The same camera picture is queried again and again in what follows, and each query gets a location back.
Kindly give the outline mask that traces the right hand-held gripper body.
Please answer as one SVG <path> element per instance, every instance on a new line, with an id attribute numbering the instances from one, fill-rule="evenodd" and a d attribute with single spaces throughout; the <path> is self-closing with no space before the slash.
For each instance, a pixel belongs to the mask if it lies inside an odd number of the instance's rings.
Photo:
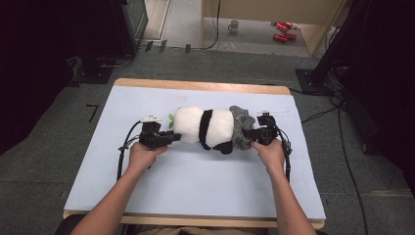
<path id="1" fill-rule="evenodd" d="M 278 127 L 275 118 L 268 111 L 262 112 L 257 121 L 259 124 L 257 141 L 260 144 L 268 146 L 276 138 L 279 138 L 283 144 L 289 143 L 287 134 Z"/>

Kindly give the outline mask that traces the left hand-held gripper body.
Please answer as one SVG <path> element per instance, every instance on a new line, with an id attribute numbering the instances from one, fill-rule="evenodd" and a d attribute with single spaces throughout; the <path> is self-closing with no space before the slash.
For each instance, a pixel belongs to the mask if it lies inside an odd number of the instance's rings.
<path id="1" fill-rule="evenodd" d="M 161 133 L 161 118 L 147 116 L 141 119 L 142 129 L 139 134 L 139 142 L 151 150 L 168 145 L 168 141 Z"/>

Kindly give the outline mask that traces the panda plush toy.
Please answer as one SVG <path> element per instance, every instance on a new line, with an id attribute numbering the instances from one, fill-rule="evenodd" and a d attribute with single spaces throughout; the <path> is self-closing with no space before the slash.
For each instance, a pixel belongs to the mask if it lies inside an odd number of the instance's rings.
<path id="1" fill-rule="evenodd" d="M 222 155 L 233 152 L 234 117 L 228 110 L 203 110 L 188 106 L 178 108 L 170 117 L 169 128 L 181 135 L 185 143 L 200 143 L 209 151 Z"/>

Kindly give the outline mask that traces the person's left hand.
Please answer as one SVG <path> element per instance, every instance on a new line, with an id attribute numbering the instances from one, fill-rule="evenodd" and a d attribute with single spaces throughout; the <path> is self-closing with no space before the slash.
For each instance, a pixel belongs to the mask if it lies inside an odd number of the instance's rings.
<path id="1" fill-rule="evenodd" d="M 139 177 L 156 160 L 157 156 L 168 150 L 166 146 L 151 150 L 139 142 L 132 145 L 129 154 L 129 164 L 126 172 Z"/>

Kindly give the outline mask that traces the black cabinet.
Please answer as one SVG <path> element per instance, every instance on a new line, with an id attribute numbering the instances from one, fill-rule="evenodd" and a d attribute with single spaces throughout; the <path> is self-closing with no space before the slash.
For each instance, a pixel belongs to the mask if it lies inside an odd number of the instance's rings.
<path id="1" fill-rule="evenodd" d="M 125 57 L 133 57 L 138 50 L 148 24 L 144 0 L 112 0 L 121 51 Z"/>

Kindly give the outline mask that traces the black tape corner mark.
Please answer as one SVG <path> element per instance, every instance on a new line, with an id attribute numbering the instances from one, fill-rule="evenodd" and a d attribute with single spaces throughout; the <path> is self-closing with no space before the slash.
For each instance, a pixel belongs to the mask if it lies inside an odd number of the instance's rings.
<path id="1" fill-rule="evenodd" d="M 97 111 L 99 109 L 99 105 L 86 104 L 86 107 L 93 109 L 92 114 L 91 114 L 91 116 L 90 116 L 90 118 L 88 120 L 88 122 L 92 122 L 92 120 L 94 119 L 94 117 L 95 117 L 95 115 L 96 115 L 96 113 L 97 113 Z"/>

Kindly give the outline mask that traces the grey knit hat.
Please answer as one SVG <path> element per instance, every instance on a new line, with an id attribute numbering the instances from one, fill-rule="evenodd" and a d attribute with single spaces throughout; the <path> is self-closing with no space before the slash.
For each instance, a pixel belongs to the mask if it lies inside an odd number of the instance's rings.
<path id="1" fill-rule="evenodd" d="M 238 106 L 231 106 L 229 111 L 234 119 L 234 129 L 232 144 L 235 149 L 246 151 L 251 147 L 251 140 L 244 135 L 244 130 L 251 130 L 254 126 L 255 119 L 249 114 L 249 111 Z"/>

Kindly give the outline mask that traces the wooden desk frame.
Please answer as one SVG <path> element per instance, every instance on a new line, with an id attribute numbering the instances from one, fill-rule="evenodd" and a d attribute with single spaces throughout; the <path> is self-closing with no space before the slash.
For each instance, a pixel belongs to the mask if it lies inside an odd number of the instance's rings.
<path id="1" fill-rule="evenodd" d="M 310 55 L 314 55 L 347 0 L 202 0 L 202 19 L 289 22 L 300 25 Z"/>

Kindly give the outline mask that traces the black stand base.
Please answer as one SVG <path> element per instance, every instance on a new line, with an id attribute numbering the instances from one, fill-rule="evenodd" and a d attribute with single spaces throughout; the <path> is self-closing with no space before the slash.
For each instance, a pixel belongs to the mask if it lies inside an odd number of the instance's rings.
<path id="1" fill-rule="evenodd" d="M 112 72 L 112 67 L 102 65 L 97 58 L 77 57 L 71 82 L 77 84 L 107 84 Z"/>
<path id="2" fill-rule="evenodd" d="M 300 90 L 308 95 L 326 95 L 331 90 L 326 86 L 324 77 L 314 70 L 296 69 L 296 76 L 300 84 Z"/>

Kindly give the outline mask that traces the person's right hand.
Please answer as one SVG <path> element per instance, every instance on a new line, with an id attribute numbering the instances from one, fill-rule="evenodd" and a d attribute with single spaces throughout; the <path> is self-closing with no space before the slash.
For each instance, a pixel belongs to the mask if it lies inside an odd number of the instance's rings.
<path id="1" fill-rule="evenodd" d="M 252 147 L 257 150 L 258 156 L 266 167 L 266 171 L 271 176 L 284 175 L 285 156 L 280 140 L 274 139 L 267 146 L 259 144 L 258 142 L 253 142 Z"/>

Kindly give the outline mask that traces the dark curtain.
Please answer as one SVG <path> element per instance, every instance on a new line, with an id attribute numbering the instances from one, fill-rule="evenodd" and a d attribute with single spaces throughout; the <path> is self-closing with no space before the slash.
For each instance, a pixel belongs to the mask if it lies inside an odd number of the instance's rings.
<path id="1" fill-rule="evenodd" d="M 0 156 L 22 142 L 69 85 L 77 53 L 59 0 L 0 0 Z"/>
<path id="2" fill-rule="evenodd" d="M 363 143 L 402 170 L 415 197 L 415 0 L 353 0 L 314 79 L 339 66 Z"/>

